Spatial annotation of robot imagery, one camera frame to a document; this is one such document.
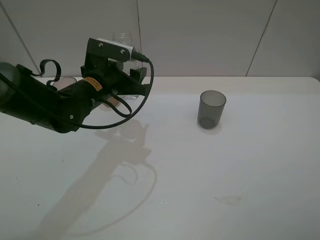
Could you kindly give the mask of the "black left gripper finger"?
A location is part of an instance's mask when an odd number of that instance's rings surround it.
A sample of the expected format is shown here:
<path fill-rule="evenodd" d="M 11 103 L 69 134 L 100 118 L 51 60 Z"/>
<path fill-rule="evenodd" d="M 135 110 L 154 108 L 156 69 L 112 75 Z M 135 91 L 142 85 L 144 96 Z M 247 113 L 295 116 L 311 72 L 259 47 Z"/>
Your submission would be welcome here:
<path fill-rule="evenodd" d="M 130 69 L 129 73 L 129 82 L 132 85 L 141 85 L 144 78 L 147 75 L 147 68 L 146 67 L 140 67 L 137 69 Z"/>

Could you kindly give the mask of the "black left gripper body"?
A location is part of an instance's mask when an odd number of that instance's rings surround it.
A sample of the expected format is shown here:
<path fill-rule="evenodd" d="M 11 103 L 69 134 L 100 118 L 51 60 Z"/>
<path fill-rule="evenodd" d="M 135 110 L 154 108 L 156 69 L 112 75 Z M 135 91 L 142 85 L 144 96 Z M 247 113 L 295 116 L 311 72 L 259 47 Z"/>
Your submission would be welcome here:
<path fill-rule="evenodd" d="M 132 53 L 132 59 L 148 61 L 140 53 Z M 131 84 L 130 75 L 123 72 L 123 65 L 124 62 L 87 53 L 84 65 L 81 67 L 80 99 L 106 100 L 115 94 L 148 96 L 149 85 Z"/>

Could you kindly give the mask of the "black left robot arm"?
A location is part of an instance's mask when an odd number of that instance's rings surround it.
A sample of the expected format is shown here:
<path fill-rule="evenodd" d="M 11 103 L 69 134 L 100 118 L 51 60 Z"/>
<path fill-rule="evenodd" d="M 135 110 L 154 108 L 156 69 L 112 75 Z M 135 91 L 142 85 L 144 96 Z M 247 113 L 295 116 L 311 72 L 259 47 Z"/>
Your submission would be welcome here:
<path fill-rule="evenodd" d="M 54 61 L 56 76 L 42 83 L 23 65 L 0 64 L 0 111 L 3 114 L 61 134 L 79 128 L 104 130 L 117 127 L 133 118 L 143 107 L 144 99 L 133 111 L 120 95 L 140 95 L 148 98 L 152 83 L 143 84 L 147 69 L 122 71 L 120 61 L 109 56 L 86 54 L 81 67 L 82 79 L 60 90 L 54 87 L 61 76 L 61 67 Z M 85 125 L 92 110 L 106 104 L 123 119 L 109 125 Z"/>

